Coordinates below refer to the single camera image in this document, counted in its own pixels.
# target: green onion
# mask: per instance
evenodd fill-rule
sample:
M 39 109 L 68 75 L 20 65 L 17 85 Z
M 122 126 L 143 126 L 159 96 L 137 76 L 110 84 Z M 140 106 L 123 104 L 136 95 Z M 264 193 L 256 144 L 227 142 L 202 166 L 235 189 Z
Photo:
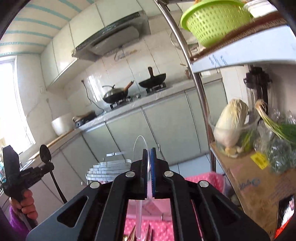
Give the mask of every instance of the green onion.
M 265 125 L 274 134 L 276 134 L 281 139 L 296 144 L 296 125 L 278 124 L 270 119 L 264 112 L 266 110 L 266 103 L 262 99 L 257 100 L 255 108 L 263 119 Z

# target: hand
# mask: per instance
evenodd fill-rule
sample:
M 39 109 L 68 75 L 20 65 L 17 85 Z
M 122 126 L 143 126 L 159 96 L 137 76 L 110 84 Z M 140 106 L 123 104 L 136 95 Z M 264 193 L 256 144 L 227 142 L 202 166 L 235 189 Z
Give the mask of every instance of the hand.
M 30 219 L 37 219 L 38 213 L 34 205 L 34 198 L 32 197 L 33 193 L 30 190 L 26 190 L 23 193 L 24 199 L 19 203 L 14 198 L 9 198 L 9 202 L 12 206 L 12 209 L 16 215 L 19 214 L 18 209 L 22 210 L 22 213 L 27 214 Z

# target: teal stripe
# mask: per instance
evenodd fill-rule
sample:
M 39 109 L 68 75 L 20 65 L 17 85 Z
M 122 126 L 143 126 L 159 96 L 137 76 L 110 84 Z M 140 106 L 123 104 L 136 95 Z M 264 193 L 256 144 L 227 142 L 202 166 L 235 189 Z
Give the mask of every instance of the teal stripe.
M 49 39 L 53 39 L 53 37 L 47 35 L 47 34 L 41 34 L 36 32 L 30 32 L 30 31 L 23 31 L 23 30 L 7 30 L 5 34 L 31 34 L 36 36 L 41 36 Z
M 41 24 L 41 25 L 44 25 L 44 26 L 55 28 L 57 30 L 61 30 L 62 29 L 62 28 L 60 28 L 58 26 L 55 26 L 53 24 L 50 24 L 50 23 L 47 23 L 47 22 L 43 22 L 43 21 L 40 21 L 40 20 L 36 20 L 36 19 L 32 19 L 32 18 L 19 18 L 19 17 L 15 17 L 14 18 L 14 21 L 38 23 L 38 24 Z
M 0 43 L 0 47 L 7 46 L 7 45 L 36 45 L 36 46 L 46 47 L 45 44 L 31 43 L 31 42 L 4 42 L 4 43 Z
M 51 9 L 49 9 L 49 8 L 46 8 L 46 7 L 41 7 L 41 6 L 38 6 L 38 5 L 35 5 L 35 4 L 31 4 L 31 3 L 28 3 L 28 4 L 26 5 L 26 7 L 30 7 L 30 8 L 34 8 L 34 9 L 38 9 L 38 10 L 41 10 L 41 11 L 48 12 L 48 13 L 50 13 L 50 14 L 52 14 L 52 15 L 55 15 L 55 16 L 57 16 L 57 17 L 60 17 L 60 18 L 62 18 L 62 19 L 65 19 L 65 20 L 67 20 L 67 21 L 70 21 L 70 20 L 71 20 L 70 18 L 64 16 L 63 14 L 60 14 L 60 13 L 58 13 L 58 12 L 56 12 L 56 11 L 54 11 L 54 10 L 51 10 Z
M 72 8 L 72 9 L 76 10 L 77 12 L 81 12 L 81 9 L 78 8 L 77 6 L 75 6 L 73 3 L 71 3 L 71 2 L 69 2 L 69 1 L 67 1 L 67 0 L 59 0 L 59 1 L 60 1 L 61 3 L 66 4 L 68 7 L 70 7 L 70 8 Z
M 39 53 L 36 53 L 36 52 L 7 52 L 7 53 L 0 53 L 0 57 L 1 56 L 5 56 L 5 55 L 17 55 L 17 54 L 39 54 Z

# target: range hood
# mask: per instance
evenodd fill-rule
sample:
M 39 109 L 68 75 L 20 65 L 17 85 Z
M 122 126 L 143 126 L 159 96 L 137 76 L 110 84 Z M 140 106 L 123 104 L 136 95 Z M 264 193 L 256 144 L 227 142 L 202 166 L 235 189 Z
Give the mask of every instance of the range hood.
M 72 56 L 97 61 L 150 34 L 148 18 L 144 11 L 128 15 L 104 27 L 75 48 Z

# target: metal shelf pole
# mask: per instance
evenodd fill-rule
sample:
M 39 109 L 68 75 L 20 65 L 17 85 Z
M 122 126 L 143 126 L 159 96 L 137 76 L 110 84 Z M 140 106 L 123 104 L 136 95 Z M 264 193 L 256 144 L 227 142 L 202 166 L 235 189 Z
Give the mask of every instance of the metal shelf pole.
M 209 153 L 210 153 L 211 171 L 215 172 L 216 171 L 216 158 L 210 149 L 210 144 L 214 141 L 214 136 L 213 136 L 212 129 L 207 122 L 210 111 L 209 111 L 209 106 L 207 104 L 207 97 L 205 95 L 205 90 L 203 88 L 200 74 L 199 73 L 195 74 L 192 70 L 192 66 L 190 63 L 190 57 L 192 56 L 192 53 L 186 43 L 186 40 L 184 39 L 184 36 L 181 33 L 177 23 L 175 22 L 172 15 L 170 14 L 169 9 L 166 7 L 166 5 L 161 0 L 154 0 L 154 2 L 156 3 L 157 7 L 161 11 L 162 15 L 165 17 L 165 20 L 167 21 L 170 28 L 174 32 L 175 36 L 177 37 L 177 40 L 182 48 L 184 57 L 186 59 L 188 71 L 193 78 L 193 81 L 194 81 L 194 84 L 195 84 L 195 87 L 196 87 L 196 90 L 198 93 L 198 97 L 200 100 L 200 105 L 202 107 L 202 115 L 203 115 L 204 122 L 205 122 L 205 129 L 206 129 L 206 133 L 207 133 L 207 143 L 209 146 Z

